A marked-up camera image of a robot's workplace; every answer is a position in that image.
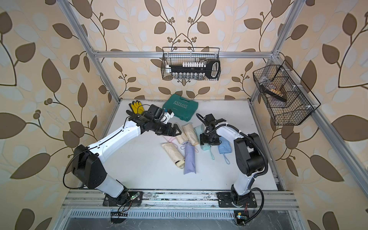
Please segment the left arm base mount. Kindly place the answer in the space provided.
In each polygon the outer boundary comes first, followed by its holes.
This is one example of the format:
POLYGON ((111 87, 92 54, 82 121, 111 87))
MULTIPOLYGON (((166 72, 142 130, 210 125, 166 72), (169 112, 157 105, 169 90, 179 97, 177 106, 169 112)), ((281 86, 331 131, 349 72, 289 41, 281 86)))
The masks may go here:
POLYGON ((114 198, 108 194, 105 195, 103 206, 104 207, 120 207, 124 205, 130 204, 141 204, 143 200, 143 192, 142 191, 130 191, 124 189, 123 192, 117 197, 114 198))

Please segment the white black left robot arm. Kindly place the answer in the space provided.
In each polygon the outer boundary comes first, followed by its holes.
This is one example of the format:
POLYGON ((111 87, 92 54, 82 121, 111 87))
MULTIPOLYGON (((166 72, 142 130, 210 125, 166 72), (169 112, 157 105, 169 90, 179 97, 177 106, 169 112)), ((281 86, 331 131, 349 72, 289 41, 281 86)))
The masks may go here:
POLYGON ((130 140, 146 131, 153 131, 158 136, 176 137, 182 134, 177 124, 171 124, 168 115, 164 121, 148 119, 142 114, 135 114, 126 119, 124 125, 116 131, 87 147, 79 145, 66 167, 88 189, 97 189, 111 198, 122 198, 127 193, 126 187, 110 176, 103 163, 130 140))

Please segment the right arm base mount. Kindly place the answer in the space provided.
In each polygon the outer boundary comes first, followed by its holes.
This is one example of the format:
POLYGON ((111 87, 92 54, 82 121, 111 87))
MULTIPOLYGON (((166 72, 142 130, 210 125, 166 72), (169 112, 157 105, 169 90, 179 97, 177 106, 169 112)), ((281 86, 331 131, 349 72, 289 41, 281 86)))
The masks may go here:
POLYGON ((218 192, 216 194, 218 199, 218 206, 220 208, 256 208, 257 201, 255 194, 249 192, 245 195, 238 195, 235 191, 218 192))

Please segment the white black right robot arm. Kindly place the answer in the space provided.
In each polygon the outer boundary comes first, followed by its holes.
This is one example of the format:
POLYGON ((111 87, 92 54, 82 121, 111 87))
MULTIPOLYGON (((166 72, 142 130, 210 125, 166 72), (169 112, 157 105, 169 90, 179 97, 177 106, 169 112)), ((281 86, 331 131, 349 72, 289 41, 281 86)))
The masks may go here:
POLYGON ((220 146, 223 143, 220 138, 233 142, 240 176, 232 185, 231 198, 233 202, 247 198, 255 179, 268 172, 268 158, 259 135, 244 134, 225 119, 215 119, 212 114, 203 117, 197 113, 196 116, 205 126, 205 130, 199 135, 200 145, 220 146))

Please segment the lilac umbrella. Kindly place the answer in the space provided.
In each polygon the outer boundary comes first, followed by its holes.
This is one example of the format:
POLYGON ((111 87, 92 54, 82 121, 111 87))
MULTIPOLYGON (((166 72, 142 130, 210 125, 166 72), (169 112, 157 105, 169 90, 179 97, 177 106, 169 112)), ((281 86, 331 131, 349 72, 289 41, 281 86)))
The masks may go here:
POLYGON ((196 148, 189 142, 183 143, 181 149, 185 152, 184 174, 196 173, 196 148))

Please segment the mint green umbrella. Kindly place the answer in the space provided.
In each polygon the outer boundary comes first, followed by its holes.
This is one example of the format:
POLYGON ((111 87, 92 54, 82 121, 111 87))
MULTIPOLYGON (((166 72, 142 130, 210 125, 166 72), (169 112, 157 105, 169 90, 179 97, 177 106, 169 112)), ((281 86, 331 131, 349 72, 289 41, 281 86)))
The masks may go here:
POLYGON ((197 138, 199 140, 199 144, 200 147, 203 151, 209 153, 211 159, 214 161, 215 157, 213 155, 213 153, 211 152, 211 146, 205 142, 205 136, 204 136, 204 132, 205 132, 205 125, 199 125, 197 127, 194 128, 195 133, 197 135, 197 138))

